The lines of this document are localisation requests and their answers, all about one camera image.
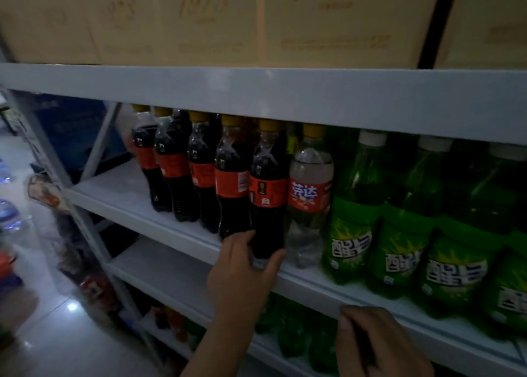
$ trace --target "tiled floor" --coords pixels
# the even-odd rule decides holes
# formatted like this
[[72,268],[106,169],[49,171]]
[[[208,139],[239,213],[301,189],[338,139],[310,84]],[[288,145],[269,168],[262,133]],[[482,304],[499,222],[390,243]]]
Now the tiled floor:
[[[32,173],[29,147],[1,129],[0,158],[14,177],[12,183],[0,185],[0,198],[14,202],[22,216],[29,217],[23,191],[23,181]],[[15,271],[25,286],[0,298],[0,323],[17,338],[0,352],[0,377],[161,376],[139,341],[92,320],[72,298],[68,283],[57,290],[57,278],[49,271],[34,229],[17,250]]]

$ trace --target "green label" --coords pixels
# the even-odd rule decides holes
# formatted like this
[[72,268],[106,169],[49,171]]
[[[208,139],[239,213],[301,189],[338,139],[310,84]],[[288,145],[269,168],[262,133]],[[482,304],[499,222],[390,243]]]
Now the green label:
[[354,272],[364,265],[371,242],[372,226],[350,223],[333,216],[323,256],[334,269]]
[[464,247],[441,234],[428,254],[419,286],[451,307],[464,306],[493,260],[494,253]]
[[489,280],[482,305],[494,320],[527,332],[527,261],[508,253]]
[[427,244],[428,235],[405,233],[384,221],[369,261],[370,270],[385,284],[406,284]]

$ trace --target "cardboard box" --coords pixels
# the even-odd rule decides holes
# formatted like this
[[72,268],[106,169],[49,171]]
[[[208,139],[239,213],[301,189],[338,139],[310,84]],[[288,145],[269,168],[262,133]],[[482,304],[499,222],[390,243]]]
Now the cardboard box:
[[19,0],[45,63],[101,63],[76,0]]
[[45,62],[22,0],[0,0],[0,32],[3,45],[15,61]]
[[435,67],[525,69],[527,0],[454,0]]
[[79,0],[105,65],[162,65],[153,0]]
[[256,0],[156,0],[171,66],[256,66]]
[[265,0],[273,67],[417,67],[436,0]]

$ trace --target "dark liquid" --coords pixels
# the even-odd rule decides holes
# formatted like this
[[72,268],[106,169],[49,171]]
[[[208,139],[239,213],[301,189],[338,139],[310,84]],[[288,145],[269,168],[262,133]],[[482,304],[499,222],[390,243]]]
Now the dark liquid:
[[[221,128],[204,123],[203,134],[194,134],[189,141],[189,160],[195,164],[213,164],[216,147],[221,137]],[[220,224],[220,206],[216,197],[216,188],[194,187],[198,193],[201,225],[211,233],[218,232]]]
[[[132,139],[136,147],[153,148],[156,125],[142,126],[132,129]],[[161,169],[141,169],[147,178],[150,190],[150,202],[157,212],[171,212],[172,199],[167,183],[163,179]]]
[[[270,148],[257,147],[253,158],[251,175],[262,180],[286,179],[289,175],[289,157],[286,153],[287,138],[281,134]],[[284,247],[284,213],[287,203],[264,208],[250,204],[251,227],[256,235],[250,245],[255,258],[269,258],[275,251]]]
[[[250,150],[244,142],[234,142],[232,146],[220,144],[216,152],[216,167],[224,171],[246,171],[251,164]],[[220,238],[245,232],[250,228],[249,196],[224,198],[218,195],[220,204]]]
[[[187,159],[189,134],[186,126],[174,119],[167,125],[166,131],[160,129],[156,133],[156,152],[159,155],[184,154]],[[196,221],[199,217],[199,201],[190,173],[181,177],[166,177],[165,181],[170,188],[175,218],[178,221]]]

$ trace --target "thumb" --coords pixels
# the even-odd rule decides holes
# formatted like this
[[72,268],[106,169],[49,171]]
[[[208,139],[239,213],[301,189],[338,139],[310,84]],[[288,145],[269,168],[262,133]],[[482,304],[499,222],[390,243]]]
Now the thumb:
[[352,322],[343,314],[338,317],[335,353],[340,377],[366,377]]
[[274,254],[271,255],[271,258],[269,258],[267,266],[263,271],[263,279],[269,284],[269,287],[273,286],[276,275],[278,274],[282,261],[285,257],[286,250],[282,248],[278,251],[275,251]]

